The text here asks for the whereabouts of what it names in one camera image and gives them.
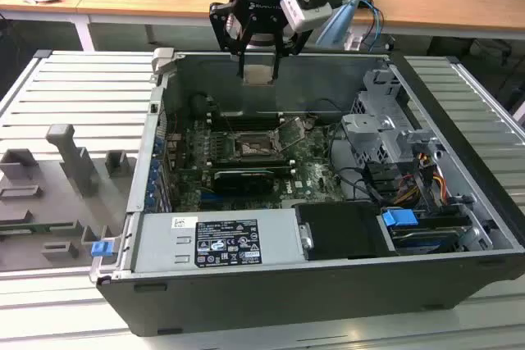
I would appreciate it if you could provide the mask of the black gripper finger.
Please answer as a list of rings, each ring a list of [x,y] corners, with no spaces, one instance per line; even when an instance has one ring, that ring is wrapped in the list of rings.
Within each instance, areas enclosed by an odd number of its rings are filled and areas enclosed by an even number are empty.
[[[227,21],[230,16],[240,16],[245,22],[244,25],[240,25],[240,32],[235,38],[231,37],[227,29]],[[220,49],[238,57],[237,75],[243,78],[245,51],[251,39],[251,15],[246,13],[243,2],[233,0],[228,3],[211,3],[209,19]]]
[[[272,29],[272,42],[274,46],[274,60],[272,66],[272,80],[279,76],[281,59],[288,56],[299,55],[308,41],[308,32],[293,33],[289,39],[284,38],[284,29],[288,20],[283,16],[276,19]]]

